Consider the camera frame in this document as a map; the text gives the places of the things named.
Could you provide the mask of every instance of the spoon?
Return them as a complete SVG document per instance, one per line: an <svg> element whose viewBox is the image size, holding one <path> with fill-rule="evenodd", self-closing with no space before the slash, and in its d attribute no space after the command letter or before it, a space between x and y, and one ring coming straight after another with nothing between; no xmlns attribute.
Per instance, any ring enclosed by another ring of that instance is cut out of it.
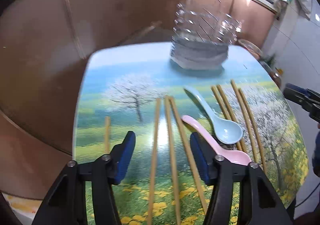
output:
<svg viewBox="0 0 320 225"><path fill-rule="evenodd" d="M213 112L209 104L207 104L204 98L200 95L200 93L193 87L185 86L184 89L190 92L199 101L204 110L207 112L218 140L228 145L235 144L239 140L241 140L243 131L238 123L232 120L225 120L219 118Z"/></svg>
<svg viewBox="0 0 320 225"><path fill-rule="evenodd" d="M251 162L250 156L243 151L227 150L222 148L210 133L207 132L207 130L194 118L188 115L183 115L181 119L199 132L218 155L224 156L231 163L247 166Z"/></svg>

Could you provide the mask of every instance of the chopstick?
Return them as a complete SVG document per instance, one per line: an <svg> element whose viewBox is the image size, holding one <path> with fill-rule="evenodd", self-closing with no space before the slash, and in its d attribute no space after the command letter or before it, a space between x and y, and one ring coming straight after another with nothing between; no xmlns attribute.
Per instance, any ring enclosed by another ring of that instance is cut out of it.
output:
<svg viewBox="0 0 320 225"><path fill-rule="evenodd" d="M259 151L260 151L260 157L261 157L263 171L265 172L265 174L267 174L267 164L266 164L266 159L264 157L264 150L263 150L263 146L262 146L262 143L261 143L260 135L259 135L259 132L258 132L257 124L256 124L256 122L254 120L254 117L253 117L252 111L251 111L251 109L249 107L248 101L247 101L244 93L242 92L241 88L239 88L239 93L240 93L240 96L242 97L242 100L244 102L244 106L247 109L247 112L248 112L248 115L249 115L249 118L250 118L250 121L251 121L251 124L252 124L252 128L253 128L254 134L255 134L256 139L257 139L257 144L258 144L258 148L259 148Z"/></svg>
<svg viewBox="0 0 320 225"><path fill-rule="evenodd" d="M227 109L225 108L225 106L224 106L224 104L223 104L223 102L222 102L222 99L221 99L221 97L220 97L217 89L212 85L212 86L211 86L211 90L212 90L212 92L213 92L213 94L214 94L214 96L215 96L215 98L216 98L216 100L217 100L217 102L218 102L218 104L219 104L219 106L220 106L220 109L221 109L221 111L222 111L222 113L223 113L223 115L224 115L224 118L225 118L226 120L231 120L230 114L229 114L229 112L227 111Z"/></svg>
<svg viewBox="0 0 320 225"><path fill-rule="evenodd" d="M169 149L170 149L170 163L171 163L171 173L172 173L172 183L173 183L173 196L175 201L175 212L177 225L181 224L181 214L180 214L180 200L179 200L179 185L178 185L178 172L177 172L177 162L174 152L173 135L171 127L171 117L170 117L170 103L169 97L166 95L164 97L164 109L165 118L167 120L167 129L169 137Z"/></svg>
<svg viewBox="0 0 320 225"><path fill-rule="evenodd" d="M161 98L158 98L156 101L155 130L153 133L153 149L152 149L152 158L151 158L147 225L152 224L153 201L155 198L155 180L156 180L156 166L157 166L157 140L158 140L160 105L161 105Z"/></svg>
<svg viewBox="0 0 320 225"><path fill-rule="evenodd" d="M107 154L110 153L110 141L109 141L110 124L111 124L111 119L109 116L106 116L105 117L104 147L105 147L105 152Z"/></svg>
<svg viewBox="0 0 320 225"><path fill-rule="evenodd" d="M192 172L192 175L193 175L193 179L194 179L195 184L196 184L196 188L197 188L198 195L199 195L199 198L200 198L200 201L201 201L201 205L203 207L204 214L206 214L207 213L207 209L208 209L207 202L205 201L204 192L203 192L203 189L202 189L202 186L201 186L201 182L200 182L200 178L199 178L199 172L198 172L198 169L197 169L197 166L196 166L196 162L195 162L195 159L193 158L193 154L192 154L190 145L188 143L187 135L186 135L186 133L184 131L184 125L183 125L182 120L180 118L180 115L179 115L176 103L174 101L174 98L170 97L169 100L171 102L173 115L174 115L174 117L176 119L176 123L177 123L178 129L179 129L179 133L180 133L180 137L181 137L181 140L182 140L182 143L183 143L183 146L184 146L184 150L186 152L187 159L188 159L189 164L190 164L190 169L191 169L191 172Z"/></svg>
<svg viewBox="0 0 320 225"><path fill-rule="evenodd" d="M224 104L227 107L227 110L228 110L228 112L230 114L231 120L234 121L234 122L237 122L237 119L235 117L235 114L233 113L233 110L232 110L229 102L228 102L228 99L227 99L226 95L224 94L224 91L222 90L222 87L219 84L217 85L217 89L218 89L219 93L221 94L221 97L222 97L222 100L223 100ZM240 142L236 143L236 146L237 146L238 150L241 150L241 151L243 151L245 153L248 153L247 152L247 148L246 148L242 138L241 138Z"/></svg>
<svg viewBox="0 0 320 225"><path fill-rule="evenodd" d="M242 98L239 94L239 90L236 86L236 83L234 82L233 79L231 79L231 86L236 94L236 97L238 99L238 103L240 105L240 108L241 108L241 111L242 111L242 115L244 117L244 122L245 122L245 125L247 126L247 130L248 130L248 135L249 135L249 138L250 138L250 143L251 143L251 147L252 147L252 153L253 153L253 159L255 162L258 162L258 155L257 155L257 149L256 149L256 145L254 143L254 138L253 138L253 134L252 134L252 130L251 130L251 125L250 125L250 121L249 121L249 117L248 117L248 114L245 110L245 107L244 107L244 103L242 101Z"/></svg>

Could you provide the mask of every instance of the yellow flower print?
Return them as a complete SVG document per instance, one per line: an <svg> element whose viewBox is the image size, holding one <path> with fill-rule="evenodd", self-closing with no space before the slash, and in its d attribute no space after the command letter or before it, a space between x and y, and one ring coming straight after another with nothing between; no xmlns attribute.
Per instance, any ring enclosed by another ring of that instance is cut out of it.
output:
<svg viewBox="0 0 320 225"><path fill-rule="evenodd" d="M141 223L140 222L137 222L137 221L130 221L129 222L129 225L140 225Z"/></svg>
<svg viewBox="0 0 320 225"><path fill-rule="evenodd" d="M300 184L301 184L301 185L304 183L304 179L305 179L305 176L303 176L303 177L300 178Z"/></svg>
<svg viewBox="0 0 320 225"><path fill-rule="evenodd" d="M179 193L179 199L185 197L186 195L189 195L190 193L192 193L194 191L195 191L195 189L193 187L189 187L188 189L181 191Z"/></svg>
<svg viewBox="0 0 320 225"><path fill-rule="evenodd" d="M139 186L136 186L136 185L132 185L132 187L131 187L132 189L138 189L138 190L141 190L141 187L139 187Z"/></svg>
<svg viewBox="0 0 320 225"><path fill-rule="evenodd" d="M123 192L133 192L133 190L130 189L130 188L124 188L122 191L123 191Z"/></svg>
<svg viewBox="0 0 320 225"><path fill-rule="evenodd" d="M198 209L197 210L198 211L198 215L204 215L204 210L203 210L203 208L200 208L200 209Z"/></svg>
<svg viewBox="0 0 320 225"><path fill-rule="evenodd" d="M165 191L155 191L155 194L157 194L160 197L164 197L164 196L166 196L166 195L168 195L170 193L165 192Z"/></svg>
<svg viewBox="0 0 320 225"><path fill-rule="evenodd" d="M238 217L237 217L237 216L233 216L233 217L231 217L231 219L230 219L230 221L231 221L232 223L237 222L237 220L238 220Z"/></svg>
<svg viewBox="0 0 320 225"><path fill-rule="evenodd" d="M146 194L146 196L140 196L139 199L149 200L149 191L141 190L140 192Z"/></svg>
<svg viewBox="0 0 320 225"><path fill-rule="evenodd" d="M152 211L155 216L159 216L163 213L165 208L167 208L167 204L165 202L154 203Z"/></svg>
<svg viewBox="0 0 320 225"><path fill-rule="evenodd" d="M285 178L284 178L284 181L285 181L286 183L289 183L290 180L291 180L291 177L290 177L289 175L286 175Z"/></svg>
<svg viewBox="0 0 320 225"><path fill-rule="evenodd" d="M190 216L185 218L182 222L181 225L193 225L195 223L195 220L198 219L197 216Z"/></svg>
<svg viewBox="0 0 320 225"><path fill-rule="evenodd" d="M145 221L146 220L146 218L144 218L140 215L134 215L132 218L136 221Z"/></svg>
<svg viewBox="0 0 320 225"><path fill-rule="evenodd" d="M121 223L122 224L128 224L132 219L130 217L127 217L127 216L124 216L122 219L121 219Z"/></svg>

